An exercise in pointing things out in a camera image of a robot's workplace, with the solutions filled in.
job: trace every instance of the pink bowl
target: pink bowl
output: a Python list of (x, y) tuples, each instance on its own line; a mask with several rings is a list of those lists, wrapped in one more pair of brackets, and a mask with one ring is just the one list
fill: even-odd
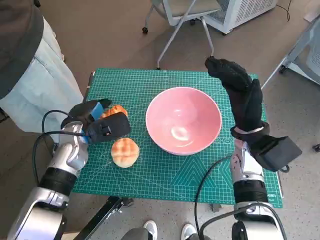
[(191, 155), (214, 142), (222, 118), (217, 104), (204, 92), (174, 87), (151, 101), (145, 123), (160, 148), (174, 155)]

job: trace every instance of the light blue jeans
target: light blue jeans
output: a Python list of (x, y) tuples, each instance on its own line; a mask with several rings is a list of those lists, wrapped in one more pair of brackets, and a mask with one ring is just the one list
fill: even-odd
[[(49, 110), (69, 110), (83, 101), (75, 77), (64, 63), (55, 33), (45, 19), (40, 45), (20, 80), (11, 92), (0, 99), (2, 108), (24, 132), (41, 133), (41, 122)], [(66, 118), (50, 113), (45, 131), (59, 131)], [(58, 135), (52, 135), (58, 142)]]

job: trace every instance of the chair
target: chair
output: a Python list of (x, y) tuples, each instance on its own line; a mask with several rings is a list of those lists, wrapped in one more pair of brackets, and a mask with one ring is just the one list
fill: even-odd
[(211, 48), (211, 56), (214, 54), (214, 46), (212, 44), (204, 16), (216, 11), (221, 11), (221, 7), (217, 0), (151, 0), (151, 3), (151, 8), (146, 16), (145, 25), (142, 29), (143, 33), (148, 33), (148, 21), (154, 9), (158, 12), (158, 14), (160, 14), (160, 16), (168, 20), (171, 26), (175, 27), (172, 36), (157, 60), (156, 69), (160, 69), (160, 61), (166, 53), (171, 42), (174, 40), (182, 24), (186, 21), (196, 18), (202, 21), (206, 37), (208, 38)]

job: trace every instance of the white appliance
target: white appliance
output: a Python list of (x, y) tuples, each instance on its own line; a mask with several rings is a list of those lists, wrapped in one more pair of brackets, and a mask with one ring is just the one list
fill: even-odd
[(222, 11), (205, 16), (208, 25), (224, 34), (273, 9), (278, 0), (217, 0)]

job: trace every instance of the bowl rim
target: bowl rim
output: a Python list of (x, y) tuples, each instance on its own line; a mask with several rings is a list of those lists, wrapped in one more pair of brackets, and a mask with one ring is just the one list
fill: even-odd
[[(151, 136), (150, 132), (149, 132), (149, 126), (148, 126), (148, 121), (147, 121), (147, 118), (148, 118), (148, 113), (149, 113), (149, 109), (150, 109), (150, 106), (152, 105), (152, 103), (159, 97), (161, 96), (162, 94), (164, 94), (165, 92), (169, 92), (169, 91), (172, 91), (172, 90), (175, 90), (175, 89), (192, 89), (192, 90), (195, 90), (197, 92), (200, 92), (202, 94), (204, 94), (205, 96), (207, 96), (211, 101), (212, 103), (215, 105), (215, 107), (217, 108), (218, 112), (219, 112), (219, 117), (220, 117), (220, 125), (219, 125), (219, 130), (217, 131), (216, 135), (214, 136), (214, 138), (212, 139), (212, 141), (210, 141), (208, 144), (206, 144), (204, 147), (200, 148), (198, 151), (183, 151), (183, 152), (172, 152), (168, 149), (166, 149), (165, 147), (163, 147), (161, 144), (159, 144), (156, 140), (154, 140), (154, 138)], [(172, 88), (168, 88), (162, 92), (160, 92), (158, 95), (156, 95), (152, 100), (151, 102), (149, 103), (149, 106), (148, 108), (146, 109), (146, 113), (145, 113), (145, 125), (146, 125), (146, 130), (150, 136), (150, 138), (154, 141), (155, 144), (157, 144), (161, 149), (163, 149), (164, 151), (170, 153), (170, 154), (173, 154), (173, 155), (178, 155), (178, 156), (188, 156), (188, 155), (193, 155), (193, 154), (196, 154), (196, 153), (199, 153), (201, 152), (202, 150), (206, 149), (207, 147), (209, 147), (216, 139), (217, 137), (219, 136), (220, 132), (221, 132), (221, 128), (222, 128), (222, 116), (221, 116), (221, 111), (220, 111), (220, 108), (218, 106), (218, 104), (212, 99), (212, 97), (210, 97), (208, 94), (206, 94), (205, 92), (199, 90), (199, 89), (196, 89), (194, 87), (188, 87), (188, 86), (176, 86), (176, 87), (172, 87)]]

